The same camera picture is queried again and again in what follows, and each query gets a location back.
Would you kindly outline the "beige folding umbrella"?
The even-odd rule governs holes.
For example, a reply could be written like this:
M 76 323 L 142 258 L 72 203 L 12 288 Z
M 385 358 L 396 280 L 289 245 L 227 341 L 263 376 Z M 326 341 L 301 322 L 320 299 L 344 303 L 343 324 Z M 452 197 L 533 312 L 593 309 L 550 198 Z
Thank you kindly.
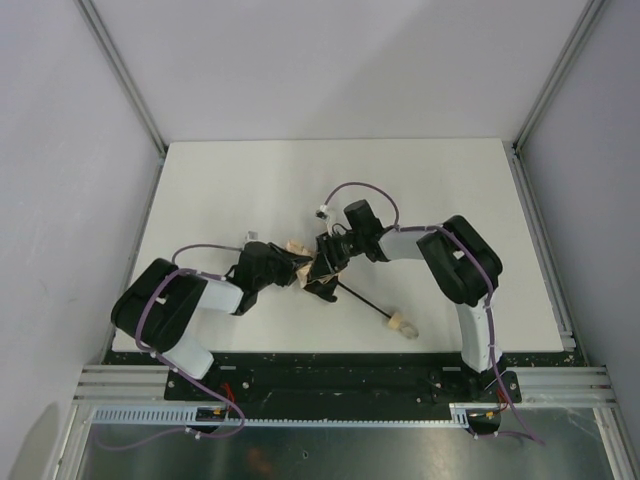
M 340 275 L 348 266 L 349 261 L 353 257 L 365 253 L 365 250 L 355 240 L 349 239 L 348 234 L 336 236 L 331 236 L 328 233 L 321 234 L 316 238 L 316 248 L 314 250 L 307 248 L 302 243 L 289 240 L 285 250 L 288 253 L 302 257 L 310 257 L 309 261 L 296 270 L 301 289 L 316 295 L 326 302 L 335 303 L 338 300 L 335 290 L 340 288 L 382 315 L 386 320 L 386 326 L 390 330 L 399 333 L 408 340 L 415 340 L 419 337 L 417 327 L 406 320 L 401 313 L 390 313 L 384 310 L 340 279 Z

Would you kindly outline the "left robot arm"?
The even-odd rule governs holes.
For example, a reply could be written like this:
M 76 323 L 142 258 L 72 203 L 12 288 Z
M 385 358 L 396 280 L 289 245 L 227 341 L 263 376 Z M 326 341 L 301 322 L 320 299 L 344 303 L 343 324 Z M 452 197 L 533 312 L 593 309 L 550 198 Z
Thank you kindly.
M 195 312 L 241 316 L 256 304 L 262 290 L 271 285 L 290 286 L 297 272 L 311 262 L 310 255 L 259 241 L 245 244 L 226 275 L 180 268 L 158 258 L 117 300 L 111 323 L 132 337 L 138 349 L 201 380 L 214 356 L 187 332 Z

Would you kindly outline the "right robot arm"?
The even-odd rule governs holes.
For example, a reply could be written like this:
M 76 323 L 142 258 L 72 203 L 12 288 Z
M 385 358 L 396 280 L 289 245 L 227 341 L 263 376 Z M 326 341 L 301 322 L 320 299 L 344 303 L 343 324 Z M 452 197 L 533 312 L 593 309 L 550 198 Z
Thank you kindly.
M 495 369 L 500 353 L 491 301 L 503 264 L 469 221 L 454 215 L 434 226 L 385 227 L 365 200 L 348 205 L 344 214 L 348 229 L 316 237 L 304 289 L 333 302 L 337 276 L 359 255 L 371 262 L 423 260 L 456 305 L 463 362 L 478 374 Z

